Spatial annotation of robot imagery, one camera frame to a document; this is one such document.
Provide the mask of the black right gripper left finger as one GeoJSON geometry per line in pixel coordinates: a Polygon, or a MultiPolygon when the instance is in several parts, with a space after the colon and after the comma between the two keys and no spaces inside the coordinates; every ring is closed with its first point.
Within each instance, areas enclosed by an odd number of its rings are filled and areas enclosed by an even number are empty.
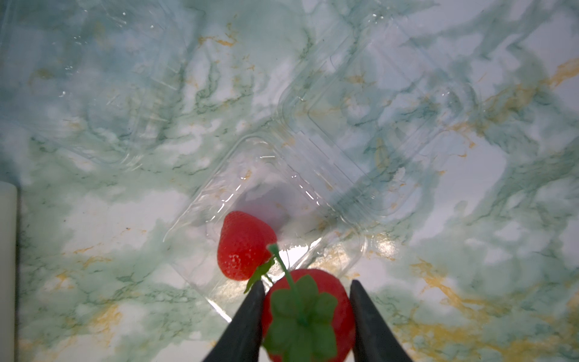
{"type": "Polygon", "coordinates": [[[262,342],[262,310],[265,288],[261,281],[252,286],[224,333],[204,361],[259,360],[262,342]]]}

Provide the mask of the red strawberry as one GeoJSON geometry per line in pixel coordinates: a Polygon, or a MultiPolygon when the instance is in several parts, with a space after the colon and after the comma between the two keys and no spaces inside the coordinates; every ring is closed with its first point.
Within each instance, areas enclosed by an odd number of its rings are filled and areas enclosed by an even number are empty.
{"type": "Polygon", "coordinates": [[[221,272],[234,281],[247,281],[271,259],[268,245],[277,242],[270,225],[242,211],[224,219],[217,249],[221,272]]]}
{"type": "Polygon", "coordinates": [[[262,346],[271,361],[344,361],[356,327],[339,279],[316,268],[288,271],[279,248],[268,246],[284,272],[262,309],[262,346]]]}

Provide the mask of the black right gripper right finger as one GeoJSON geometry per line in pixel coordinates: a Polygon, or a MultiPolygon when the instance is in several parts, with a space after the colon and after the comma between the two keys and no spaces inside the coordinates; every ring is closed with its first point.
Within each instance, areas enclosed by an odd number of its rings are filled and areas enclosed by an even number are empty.
{"type": "Polygon", "coordinates": [[[413,362],[358,280],[351,282],[349,300],[356,324],[355,361],[413,362]]]}

